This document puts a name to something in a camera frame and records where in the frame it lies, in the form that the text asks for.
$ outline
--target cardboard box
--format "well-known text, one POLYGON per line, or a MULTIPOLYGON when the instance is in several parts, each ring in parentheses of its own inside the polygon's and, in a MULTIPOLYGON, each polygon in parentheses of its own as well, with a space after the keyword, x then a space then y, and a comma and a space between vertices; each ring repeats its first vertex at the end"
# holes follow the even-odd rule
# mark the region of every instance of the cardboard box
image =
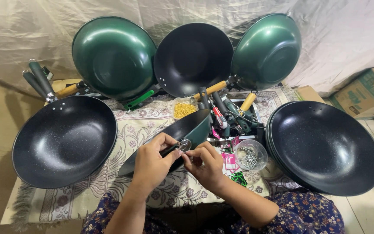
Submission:
POLYGON ((374 68, 361 73, 342 90, 331 95, 330 101, 356 119, 374 118, 374 68))
POLYGON ((318 95, 318 93, 309 85, 294 90, 297 94, 298 99, 303 101, 316 101, 325 103, 324 100, 318 95))

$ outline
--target person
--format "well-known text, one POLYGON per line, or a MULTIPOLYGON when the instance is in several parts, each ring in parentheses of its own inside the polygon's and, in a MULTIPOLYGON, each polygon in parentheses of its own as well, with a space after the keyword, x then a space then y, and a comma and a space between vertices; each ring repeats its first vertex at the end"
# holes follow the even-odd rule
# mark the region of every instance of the person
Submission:
POLYGON ((146 211, 145 200, 167 176, 174 161, 182 157, 185 168, 200 184, 232 207, 223 213, 224 217, 218 218, 219 223, 205 225, 197 233, 344 233, 339 211, 325 197, 306 189, 261 197, 222 173, 223 159, 209 142, 187 153, 176 149, 161 157, 160 151, 176 143, 171 136, 160 133, 141 146, 132 182, 122 201, 118 202, 106 193, 98 208, 86 218, 81 232, 176 234, 168 224, 146 211))

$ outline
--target hand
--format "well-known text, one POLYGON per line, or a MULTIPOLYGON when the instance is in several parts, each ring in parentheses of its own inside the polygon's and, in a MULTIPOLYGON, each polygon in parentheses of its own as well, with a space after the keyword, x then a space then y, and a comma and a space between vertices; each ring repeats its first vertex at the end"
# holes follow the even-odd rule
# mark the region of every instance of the hand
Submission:
POLYGON ((137 187, 145 197, 163 181, 171 165, 181 156, 182 152, 179 149, 164 158, 160 155, 160 151, 176 143, 177 140, 171 136, 160 133, 138 149, 131 185, 137 187))
POLYGON ((194 150, 182 154, 184 166, 206 189, 217 194, 226 184, 228 177, 223 174, 223 158, 208 141, 201 143, 194 150))

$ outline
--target container of gold parts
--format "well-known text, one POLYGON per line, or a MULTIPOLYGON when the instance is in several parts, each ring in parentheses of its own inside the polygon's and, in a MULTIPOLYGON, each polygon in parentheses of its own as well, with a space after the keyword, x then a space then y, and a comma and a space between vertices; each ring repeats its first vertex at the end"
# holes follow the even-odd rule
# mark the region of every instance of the container of gold parts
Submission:
POLYGON ((172 101, 172 116, 179 120, 198 110, 197 100, 194 98, 176 98, 172 101))
POLYGON ((266 149, 257 141, 247 139, 233 147, 236 164, 247 171, 260 171, 268 163, 266 149))

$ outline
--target floral clothing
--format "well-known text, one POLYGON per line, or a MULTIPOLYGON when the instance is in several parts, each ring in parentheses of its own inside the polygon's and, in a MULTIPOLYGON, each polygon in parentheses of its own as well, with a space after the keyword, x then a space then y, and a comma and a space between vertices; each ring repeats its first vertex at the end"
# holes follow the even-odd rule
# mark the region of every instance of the floral clothing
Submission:
MULTIPOLYGON (((226 233, 260 233, 260 234, 342 234, 344 223, 340 212, 334 203, 327 198, 298 188, 289 192, 267 197, 279 206, 277 216, 268 225, 255 229, 249 226, 231 208, 210 219, 196 233, 226 234, 226 233)), ((98 208, 87 217, 82 234, 103 233, 106 225, 117 209, 119 202, 111 194, 106 193, 98 208)), ((162 220, 154 217, 148 211, 145 214, 143 234, 176 234, 177 231, 162 220)))

